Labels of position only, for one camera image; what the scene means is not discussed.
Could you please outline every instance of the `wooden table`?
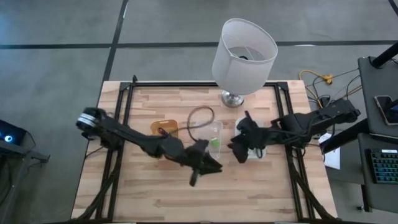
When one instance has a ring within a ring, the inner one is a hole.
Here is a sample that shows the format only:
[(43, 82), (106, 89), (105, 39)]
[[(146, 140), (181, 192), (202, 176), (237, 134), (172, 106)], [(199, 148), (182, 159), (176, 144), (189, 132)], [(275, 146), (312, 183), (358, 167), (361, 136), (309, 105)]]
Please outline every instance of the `wooden table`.
[[(287, 81), (295, 113), (310, 112), (302, 81)], [(105, 82), (98, 107), (113, 113), (120, 82)], [(234, 135), (234, 123), (248, 110), (253, 119), (270, 121), (279, 117), (272, 88), (246, 97), (240, 108), (225, 107), (218, 87), (136, 87), (130, 110), (129, 125), (151, 134), (154, 121), (174, 119), (179, 127), (187, 124), (189, 112), (208, 105), (216, 120), (223, 123), (221, 157), (223, 172), (200, 177), (196, 187), (188, 184), (192, 170), (165, 159), (147, 156), (138, 146), (126, 143), (119, 180), (114, 221), (120, 222), (274, 222), (296, 221), (292, 188), (284, 146), (268, 146), (265, 158), (239, 164), (226, 146)], [(204, 111), (196, 119), (209, 118)], [(186, 131), (179, 132), (184, 145), (192, 140)], [(87, 153), (97, 149), (90, 143)], [(84, 163), (72, 217), (79, 216), (98, 193), (103, 175), (106, 150), (91, 155)], [(329, 213), (336, 216), (320, 149), (307, 147), (304, 156), (312, 192)], [(307, 210), (300, 190), (305, 217)]]

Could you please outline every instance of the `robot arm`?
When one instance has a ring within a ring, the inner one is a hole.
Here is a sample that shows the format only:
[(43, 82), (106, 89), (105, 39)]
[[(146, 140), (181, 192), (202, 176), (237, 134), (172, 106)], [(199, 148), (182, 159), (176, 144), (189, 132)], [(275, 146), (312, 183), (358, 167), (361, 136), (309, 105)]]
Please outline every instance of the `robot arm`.
[(229, 148), (240, 163), (246, 162), (249, 149), (264, 149), (267, 145), (285, 144), (303, 148), (315, 134), (341, 123), (355, 122), (359, 110), (349, 100), (337, 100), (320, 110), (308, 114), (295, 113), (271, 121), (271, 127), (259, 128), (250, 114), (239, 122), (237, 129), (241, 134), (231, 139)]
[(118, 123), (99, 108), (85, 108), (76, 122), (83, 131), (83, 136), (99, 136), (101, 145), (118, 150), (124, 140), (138, 145), (144, 152), (154, 158), (164, 156), (181, 166), (193, 170), (190, 185), (194, 186), (198, 175), (222, 172), (222, 165), (205, 151), (208, 141), (199, 139), (194, 145), (184, 149), (178, 138), (168, 136), (147, 136), (128, 126)]

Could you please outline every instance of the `lamp base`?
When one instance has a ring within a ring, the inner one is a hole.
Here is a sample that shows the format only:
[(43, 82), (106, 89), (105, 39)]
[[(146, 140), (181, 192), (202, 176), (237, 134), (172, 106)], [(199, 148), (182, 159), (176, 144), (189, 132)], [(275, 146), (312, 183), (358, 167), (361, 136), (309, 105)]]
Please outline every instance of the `lamp base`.
[(225, 106), (229, 108), (237, 108), (243, 104), (244, 97), (234, 95), (228, 91), (223, 90), (223, 92), (221, 93), (221, 100)]

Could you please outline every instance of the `concrete floor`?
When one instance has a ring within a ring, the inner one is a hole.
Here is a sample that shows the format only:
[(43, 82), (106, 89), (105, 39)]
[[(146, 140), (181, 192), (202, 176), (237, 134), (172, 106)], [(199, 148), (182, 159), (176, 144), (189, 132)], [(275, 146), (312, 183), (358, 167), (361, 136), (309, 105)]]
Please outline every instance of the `concrete floor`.
[[(110, 44), (123, 0), (0, 0), (0, 45)], [(232, 17), (259, 24), (276, 41), (397, 40), (398, 17), (387, 0), (130, 0), (119, 43), (214, 42)], [(303, 69), (337, 75), (359, 57), (388, 45), (279, 47), (271, 80), (298, 79)], [(211, 80), (214, 47), (118, 49), (110, 80)], [(0, 119), (28, 129), (49, 163), (32, 168), (18, 198), (15, 223), (67, 220), (72, 212), (87, 141), (75, 121), (96, 106), (109, 49), (0, 50)], [(320, 94), (334, 95), (358, 71)], [(312, 82), (305, 76), (306, 84)], [(359, 85), (357, 80), (352, 87)], [(343, 96), (345, 91), (336, 97)], [(365, 117), (361, 92), (350, 96)], [(342, 124), (337, 129), (347, 128)], [(349, 144), (346, 150), (355, 150)], [(359, 185), (328, 170), (338, 215), (348, 221), (395, 223), (397, 214), (361, 213)]]

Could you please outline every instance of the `white lampshade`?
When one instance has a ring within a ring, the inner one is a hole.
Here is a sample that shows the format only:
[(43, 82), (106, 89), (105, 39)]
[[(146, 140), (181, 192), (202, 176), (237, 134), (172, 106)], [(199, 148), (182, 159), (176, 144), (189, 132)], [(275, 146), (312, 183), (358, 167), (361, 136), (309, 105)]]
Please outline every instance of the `white lampshade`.
[(267, 81), (277, 54), (274, 39), (264, 29), (244, 19), (230, 19), (223, 26), (213, 77), (221, 89), (234, 95), (254, 93)]

